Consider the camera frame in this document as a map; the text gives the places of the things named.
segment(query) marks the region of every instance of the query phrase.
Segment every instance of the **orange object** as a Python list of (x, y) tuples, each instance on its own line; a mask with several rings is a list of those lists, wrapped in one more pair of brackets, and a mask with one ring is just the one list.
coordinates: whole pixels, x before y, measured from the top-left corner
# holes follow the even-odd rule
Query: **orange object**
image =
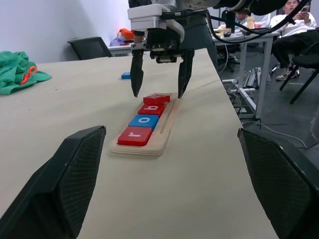
[(120, 33), (127, 39), (127, 40), (133, 40), (134, 35), (132, 30), (127, 30), (126, 28), (122, 28), (120, 30)]
[(24, 75), (23, 80), (20, 82), (20, 85), (24, 85), (30, 76), (34, 75), (35, 73), (38, 72), (38, 69), (36, 66), (31, 66), (28, 70), (28, 74)]

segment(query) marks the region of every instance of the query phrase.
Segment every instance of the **white letter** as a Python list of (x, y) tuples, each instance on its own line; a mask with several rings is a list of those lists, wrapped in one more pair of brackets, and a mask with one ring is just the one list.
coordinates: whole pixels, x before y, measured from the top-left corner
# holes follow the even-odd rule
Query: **white letter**
[(141, 137), (139, 134), (134, 134), (133, 132), (130, 132), (129, 137)]
[(151, 120), (150, 118), (140, 118), (139, 122), (140, 123), (147, 123), (147, 122), (150, 122), (150, 120)]
[(144, 108), (144, 110), (156, 111), (158, 108), (158, 106), (149, 106), (148, 108)]

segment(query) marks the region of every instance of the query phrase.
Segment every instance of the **floor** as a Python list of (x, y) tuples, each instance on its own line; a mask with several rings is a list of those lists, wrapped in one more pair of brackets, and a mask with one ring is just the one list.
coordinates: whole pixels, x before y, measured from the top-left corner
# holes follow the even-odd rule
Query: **floor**
[[(277, 63), (275, 57), (272, 56), (270, 69)], [(263, 65), (263, 55), (260, 53), (247, 53), (246, 70), (260, 67)], [(270, 127), (271, 129), (289, 134), (302, 140), (307, 147), (311, 146), (315, 142), (315, 138), (311, 132), (312, 121), (319, 106), (319, 81), (314, 80), (304, 93), (297, 99), (297, 101), (290, 105), (291, 98), (297, 93), (302, 84), (310, 77), (312, 70), (301, 69), (300, 77), (295, 80), (291, 80), (282, 92), (279, 91), (279, 87), (282, 82), (276, 81), (276, 76), (280, 75), (282, 71), (279, 69), (271, 77), (272, 82), (268, 82), (266, 85), (266, 93), (263, 105), (263, 114), (261, 123)], [(235, 79), (239, 73), (239, 66), (235, 66), (235, 72), (230, 73), (227, 69), (221, 73), (221, 78)], [(254, 101), (258, 98), (258, 91), (254, 92)], [(247, 129), (254, 131), (267, 130), (264, 127), (259, 127), (254, 123), (247, 123), (244, 125)], [(289, 137), (282, 136), (289, 140), (296, 147), (304, 148), (302, 143)]]

